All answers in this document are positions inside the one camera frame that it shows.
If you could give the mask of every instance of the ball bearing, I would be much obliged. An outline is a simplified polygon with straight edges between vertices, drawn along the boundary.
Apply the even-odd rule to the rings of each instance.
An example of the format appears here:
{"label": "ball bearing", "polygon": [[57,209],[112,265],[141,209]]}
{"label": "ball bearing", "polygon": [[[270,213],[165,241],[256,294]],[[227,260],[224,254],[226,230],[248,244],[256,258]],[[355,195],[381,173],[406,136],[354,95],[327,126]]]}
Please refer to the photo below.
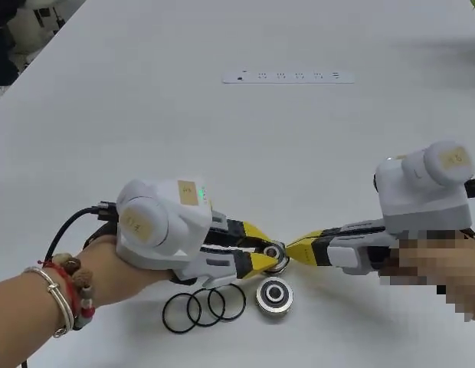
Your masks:
{"label": "ball bearing", "polygon": [[278,241],[265,247],[263,249],[263,254],[275,258],[278,262],[272,268],[267,269],[265,274],[281,274],[290,261],[290,258],[285,254],[285,245]]}
{"label": "ball bearing", "polygon": [[256,302],[263,314],[283,317],[292,307],[292,288],[281,278],[266,278],[256,290]]}

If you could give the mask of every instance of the beaded bracelet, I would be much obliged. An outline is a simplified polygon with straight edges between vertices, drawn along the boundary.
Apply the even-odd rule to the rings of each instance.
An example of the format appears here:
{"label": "beaded bracelet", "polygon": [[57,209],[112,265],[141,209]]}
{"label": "beaded bracelet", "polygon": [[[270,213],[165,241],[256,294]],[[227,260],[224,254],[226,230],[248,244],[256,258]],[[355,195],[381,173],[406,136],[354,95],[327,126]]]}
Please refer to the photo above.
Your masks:
{"label": "beaded bracelet", "polygon": [[66,281],[67,292],[72,300],[74,318],[73,330],[79,331],[93,320],[93,273],[81,266],[81,261],[68,253],[54,255],[45,268],[55,269]]}

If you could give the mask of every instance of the electrical outlet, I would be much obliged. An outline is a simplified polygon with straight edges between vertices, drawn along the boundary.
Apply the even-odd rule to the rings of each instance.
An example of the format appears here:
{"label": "electrical outlet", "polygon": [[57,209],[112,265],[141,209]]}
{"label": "electrical outlet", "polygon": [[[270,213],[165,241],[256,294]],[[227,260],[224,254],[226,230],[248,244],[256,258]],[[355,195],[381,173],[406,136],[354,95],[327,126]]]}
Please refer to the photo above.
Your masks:
{"label": "electrical outlet", "polygon": [[346,72],[251,72],[227,73],[222,78],[225,84],[351,84],[354,77]]}

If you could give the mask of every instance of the white tabletop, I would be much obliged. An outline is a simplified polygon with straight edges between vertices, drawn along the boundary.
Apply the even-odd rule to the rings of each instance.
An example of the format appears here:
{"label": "white tabletop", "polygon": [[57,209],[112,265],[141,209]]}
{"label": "white tabletop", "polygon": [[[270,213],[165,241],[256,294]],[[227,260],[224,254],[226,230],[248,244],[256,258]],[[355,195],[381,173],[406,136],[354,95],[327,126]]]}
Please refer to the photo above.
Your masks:
{"label": "white tabletop", "polygon": [[[244,68],[355,83],[221,83]],[[89,0],[0,100],[0,279],[132,178],[202,174],[215,209],[288,242],[380,217],[380,160],[445,138],[475,157],[468,1]],[[98,225],[80,220],[60,246],[76,251]],[[182,288],[160,284],[30,366],[475,365],[475,323],[431,287],[297,263],[283,278],[295,298],[282,323],[260,316],[254,282],[241,319],[176,336],[160,314]]]}

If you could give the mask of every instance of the human hand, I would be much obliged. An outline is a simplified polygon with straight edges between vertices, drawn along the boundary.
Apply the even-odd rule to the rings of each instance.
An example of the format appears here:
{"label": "human hand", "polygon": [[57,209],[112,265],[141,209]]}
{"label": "human hand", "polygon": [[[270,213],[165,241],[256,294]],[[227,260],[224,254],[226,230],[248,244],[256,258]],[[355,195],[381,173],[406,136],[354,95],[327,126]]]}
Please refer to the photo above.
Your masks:
{"label": "human hand", "polygon": [[83,268],[93,272],[96,307],[118,303],[137,295],[157,281],[171,278],[170,271],[150,271],[133,267],[116,255],[116,236],[93,240],[77,257]]}
{"label": "human hand", "polygon": [[475,320],[475,233],[433,232],[400,240],[379,272],[394,284],[445,285],[447,303]]}

